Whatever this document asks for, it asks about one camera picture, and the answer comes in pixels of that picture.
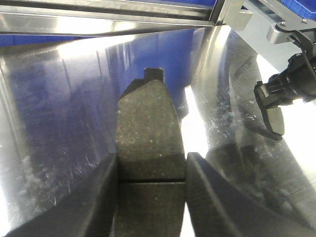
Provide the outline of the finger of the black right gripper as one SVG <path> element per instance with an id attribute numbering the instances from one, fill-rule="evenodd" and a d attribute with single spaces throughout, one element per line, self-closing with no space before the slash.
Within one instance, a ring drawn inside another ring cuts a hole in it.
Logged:
<path id="1" fill-rule="evenodd" d="M 272 75 L 268 80 L 268 85 L 286 85 L 286 73 Z"/>
<path id="2" fill-rule="evenodd" d="M 254 95 L 260 109 L 269 109 L 281 105 L 280 98 L 272 94 L 262 81 L 256 83 Z"/>

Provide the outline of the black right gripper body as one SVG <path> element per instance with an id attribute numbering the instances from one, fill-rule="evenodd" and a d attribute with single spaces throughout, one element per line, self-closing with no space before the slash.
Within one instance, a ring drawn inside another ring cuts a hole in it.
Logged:
<path id="1" fill-rule="evenodd" d="M 316 59 L 308 60 L 305 54 L 293 55 L 288 67 L 280 74 L 282 103 L 296 99 L 310 102 L 316 99 Z"/>

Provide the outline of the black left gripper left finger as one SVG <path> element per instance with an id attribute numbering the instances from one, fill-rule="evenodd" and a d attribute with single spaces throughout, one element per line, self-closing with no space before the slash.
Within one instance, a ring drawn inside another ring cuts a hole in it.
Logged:
<path id="1" fill-rule="evenodd" d="M 56 206 L 9 237 L 108 237 L 118 196 L 118 162 L 110 154 Z"/>

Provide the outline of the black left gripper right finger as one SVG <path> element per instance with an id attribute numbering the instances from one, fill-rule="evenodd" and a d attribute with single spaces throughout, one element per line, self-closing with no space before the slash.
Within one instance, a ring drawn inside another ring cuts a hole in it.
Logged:
<path id="1" fill-rule="evenodd" d="M 227 182 L 199 153 L 186 160 L 186 202 L 197 237 L 314 237 Z"/>

